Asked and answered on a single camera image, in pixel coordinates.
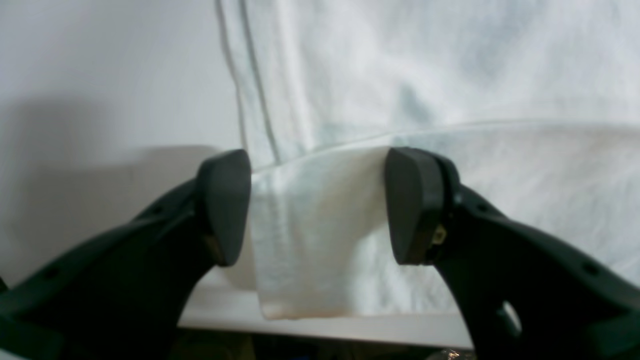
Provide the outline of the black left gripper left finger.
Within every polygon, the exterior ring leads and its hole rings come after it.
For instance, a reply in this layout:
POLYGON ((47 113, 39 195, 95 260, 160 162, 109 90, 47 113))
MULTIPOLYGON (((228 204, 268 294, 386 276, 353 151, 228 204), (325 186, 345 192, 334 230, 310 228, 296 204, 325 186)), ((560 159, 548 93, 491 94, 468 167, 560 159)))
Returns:
POLYGON ((242 253, 246 150, 203 161, 131 221, 1 294, 1 349, 30 360, 164 360, 194 287, 242 253))

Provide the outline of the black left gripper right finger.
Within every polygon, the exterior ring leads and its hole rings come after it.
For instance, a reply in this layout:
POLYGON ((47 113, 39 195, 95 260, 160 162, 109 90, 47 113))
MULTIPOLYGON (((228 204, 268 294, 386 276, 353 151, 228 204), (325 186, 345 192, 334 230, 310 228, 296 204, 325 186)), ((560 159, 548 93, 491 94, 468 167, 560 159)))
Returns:
POLYGON ((464 186, 448 158, 390 148, 384 189, 396 262, 437 270, 478 359, 639 358, 639 289, 509 219, 464 186))

